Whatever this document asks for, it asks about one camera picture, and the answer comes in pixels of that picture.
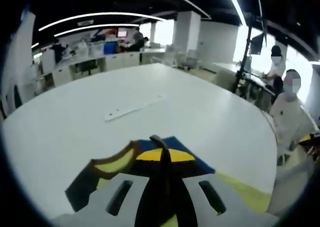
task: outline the window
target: window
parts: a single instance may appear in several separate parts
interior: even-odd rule
[[[291,46],[288,46],[286,52],[285,71],[294,69],[301,76],[301,88],[298,92],[298,98],[304,104],[307,100],[313,69],[309,61]]]
[[[238,34],[235,43],[235,50],[233,55],[233,61],[238,62],[242,61],[246,49],[247,37],[248,37],[248,27],[240,26],[238,28]],[[262,31],[256,28],[252,28],[251,39],[259,34]],[[270,34],[266,36],[266,41],[263,39],[262,49],[260,55],[252,55],[251,67],[252,69],[259,72],[269,72],[271,68],[271,48],[275,45],[276,38]]]
[[[143,23],[140,25],[140,32],[143,34],[143,37],[151,36],[151,23]]]
[[[167,21],[158,21],[155,23],[154,42],[163,46],[172,45],[174,37],[175,21],[169,19]]]

